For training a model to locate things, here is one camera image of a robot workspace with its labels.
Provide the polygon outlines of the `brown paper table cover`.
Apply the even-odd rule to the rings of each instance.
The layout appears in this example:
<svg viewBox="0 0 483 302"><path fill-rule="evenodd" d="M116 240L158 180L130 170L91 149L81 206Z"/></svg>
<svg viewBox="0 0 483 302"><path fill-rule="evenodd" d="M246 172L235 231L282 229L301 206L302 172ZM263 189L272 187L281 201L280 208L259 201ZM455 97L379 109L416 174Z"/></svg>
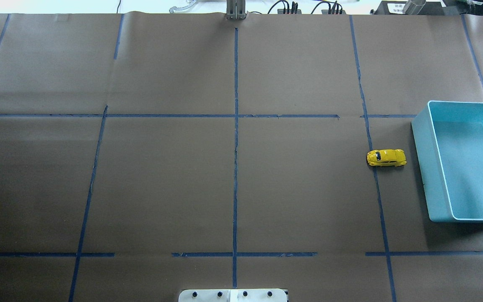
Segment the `brown paper table cover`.
<svg viewBox="0 0 483 302"><path fill-rule="evenodd" d="M428 217L431 100L483 102L483 17L0 15L0 302L483 302L483 224Z"/></svg>

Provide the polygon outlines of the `aluminium frame post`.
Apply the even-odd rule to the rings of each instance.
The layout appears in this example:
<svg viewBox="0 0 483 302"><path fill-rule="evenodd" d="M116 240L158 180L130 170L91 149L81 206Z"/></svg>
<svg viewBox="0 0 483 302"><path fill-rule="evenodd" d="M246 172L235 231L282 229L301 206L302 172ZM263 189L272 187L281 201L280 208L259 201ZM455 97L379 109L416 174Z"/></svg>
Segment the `aluminium frame post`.
<svg viewBox="0 0 483 302"><path fill-rule="evenodd" d="M244 20L247 17L246 0L226 1L226 20Z"/></svg>

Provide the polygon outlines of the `white grabber tool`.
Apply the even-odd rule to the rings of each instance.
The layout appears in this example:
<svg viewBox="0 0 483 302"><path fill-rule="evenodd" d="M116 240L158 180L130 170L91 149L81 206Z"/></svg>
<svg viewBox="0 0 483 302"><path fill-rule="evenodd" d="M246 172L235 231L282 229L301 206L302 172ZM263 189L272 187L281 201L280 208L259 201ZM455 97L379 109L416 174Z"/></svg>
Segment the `white grabber tool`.
<svg viewBox="0 0 483 302"><path fill-rule="evenodd" d="M172 6L171 8L169 8L169 13L173 14L177 12L188 11L192 9L197 3L198 3L198 0L188 0L185 6Z"/></svg>

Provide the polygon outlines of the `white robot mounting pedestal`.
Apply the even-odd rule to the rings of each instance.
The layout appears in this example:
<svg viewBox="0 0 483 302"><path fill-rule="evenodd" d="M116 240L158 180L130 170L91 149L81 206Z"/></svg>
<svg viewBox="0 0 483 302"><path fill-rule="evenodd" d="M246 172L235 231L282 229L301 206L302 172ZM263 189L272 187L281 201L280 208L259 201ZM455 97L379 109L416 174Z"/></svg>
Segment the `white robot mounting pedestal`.
<svg viewBox="0 0 483 302"><path fill-rule="evenodd" d="M264 289L190 289L183 290L179 302L288 302L287 290Z"/></svg>

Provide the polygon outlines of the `yellow beetle toy car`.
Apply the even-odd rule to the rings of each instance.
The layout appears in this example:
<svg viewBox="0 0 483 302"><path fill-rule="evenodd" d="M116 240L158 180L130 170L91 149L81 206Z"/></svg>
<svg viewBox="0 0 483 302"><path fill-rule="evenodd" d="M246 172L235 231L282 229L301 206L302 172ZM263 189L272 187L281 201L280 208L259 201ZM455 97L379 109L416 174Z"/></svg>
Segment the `yellow beetle toy car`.
<svg viewBox="0 0 483 302"><path fill-rule="evenodd" d="M407 164L402 149L372 150L367 153L366 161L372 167L401 167Z"/></svg>

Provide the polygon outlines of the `light blue plastic bin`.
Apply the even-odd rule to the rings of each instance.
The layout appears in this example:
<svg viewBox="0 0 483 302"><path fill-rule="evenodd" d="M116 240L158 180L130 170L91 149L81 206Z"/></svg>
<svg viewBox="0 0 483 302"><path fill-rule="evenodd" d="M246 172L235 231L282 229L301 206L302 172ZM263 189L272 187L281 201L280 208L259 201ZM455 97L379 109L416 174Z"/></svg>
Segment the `light blue plastic bin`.
<svg viewBox="0 0 483 302"><path fill-rule="evenodd" d="M483 223L483 102L429 101L411 124L430 220Z"/></svg>

